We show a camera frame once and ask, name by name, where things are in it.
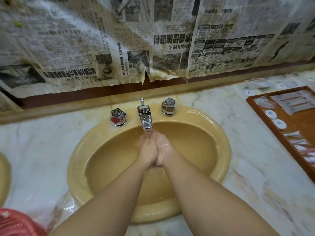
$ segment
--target faucet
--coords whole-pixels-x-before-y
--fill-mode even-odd
[[[150,107],[148,105],[144,105],[144,99],[141,98],[141,105],[138,106],[138,113],[141,121],[141,125],[144,131],[152,130],[152,117]]]

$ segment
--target marble countertop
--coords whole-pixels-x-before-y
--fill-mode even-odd
[[[315,87],[315,71],[286,75],[285,87]],[[245,200],[282,236],[315,235],[315,185],[246,103],[245,83],[146,99],[172,97],[203,111],[224,129],[232,160],[223,186]],[[119,107],[139,101],[42,117],[0,126],[0,151],[12,164],[12,186],[5,207],[29,214],[46,226],[58,199],[67,192],[69,158],[80,139]],[[60,222],[76,206],[69,203]],[[126,235],[192,235],[182,215],[129,226]]]

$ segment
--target yellow sink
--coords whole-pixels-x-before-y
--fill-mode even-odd
[[[209,116],[178,106],[167,117],[160,104],[150,104],[153,128],[163,133],[173,147],[196,167],[218,182],[224,179],[231,160],[228,138]],[[78,143],[68,165],[69,191],[85,204],[110,184],[137,157],[137,141],[144,131],[136,108],[125,111],[128,121],[114,127],[104,120]],[[142,223],[180,213],[174,191],[163,168],[153,167],[144,177],[131,222]]]

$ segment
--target sink rim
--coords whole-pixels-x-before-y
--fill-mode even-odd
[[[191,107],[179,105],[177,113],[171,117],[165,116],[162,113],[160,104],[151,104],[150,109],[153,125],[157,122],[185,123],[201,128],[214,139],[217,150],[217,162],[210,177],[218,182],[222,182],[230,166],[231,148],[229,140],[221,126],[208,115]],[[128,122],[124,126],[114,127],[108,119],[105,119],[84,135],[71,155],[68,164],[67,183],[70,194],[80,206],[94,196],[89,189],[85,176],[85,168],[89,159],[102,145],[106,144],[113,137],[124,131],[141,126],[136,108],[127,109],[125,112],[128,116]],[[179,204],[176,198],[173,198],[150,205],[136,206],[131,222],[151,222],[179,213]]]

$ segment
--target faucet handle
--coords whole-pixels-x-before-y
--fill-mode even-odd
[[[120,127],[127,122],[127,114],[116,108],[111,111],[110,120],[115,126]]]
[[[177,101],[172,98],[168,98],[162,102],[162,112],[166,115],[172,115],[177,110]]]

